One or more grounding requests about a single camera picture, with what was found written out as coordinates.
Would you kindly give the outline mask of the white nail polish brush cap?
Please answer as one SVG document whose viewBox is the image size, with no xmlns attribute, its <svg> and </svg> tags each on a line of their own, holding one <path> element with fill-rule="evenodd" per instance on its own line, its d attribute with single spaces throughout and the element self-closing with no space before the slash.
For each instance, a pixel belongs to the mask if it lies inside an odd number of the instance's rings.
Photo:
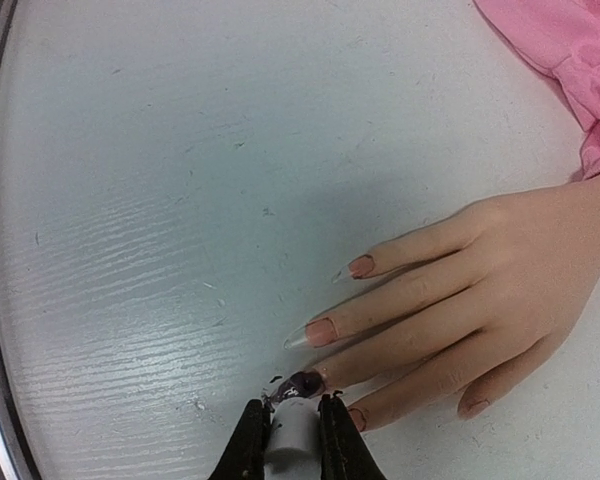
<svg viewBox="0 0 600 480">
<path fill-rule="evenodd" d="M 265 478 L 319 479 L 319 412 L 315 399 L 301 395 L 289 380 L 270 396 L 274 411 L 264 453 Z"/>
</svg>

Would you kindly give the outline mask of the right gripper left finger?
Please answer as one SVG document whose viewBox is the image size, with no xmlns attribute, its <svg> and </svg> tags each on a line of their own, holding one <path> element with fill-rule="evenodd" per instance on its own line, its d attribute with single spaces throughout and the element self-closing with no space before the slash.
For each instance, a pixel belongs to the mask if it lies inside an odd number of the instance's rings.
<svg viewBox="0 0 600 480">
<path fill-rule="evenodd" d="M 213 480 L 263 480 L 270 433 L 270 408 L 259 399 L 249 400 L 213 470 Z"/>
</svg>

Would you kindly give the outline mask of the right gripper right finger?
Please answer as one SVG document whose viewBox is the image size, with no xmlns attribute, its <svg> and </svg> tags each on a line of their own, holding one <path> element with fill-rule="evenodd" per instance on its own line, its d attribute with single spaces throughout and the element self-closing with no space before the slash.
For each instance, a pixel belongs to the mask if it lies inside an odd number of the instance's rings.
<svg viewBox="0 0 600 480">
<path fill-rule="evenodd" d="M 322 480 L 385 480 L 342 400 L 319 402 Z"/>
</svg>

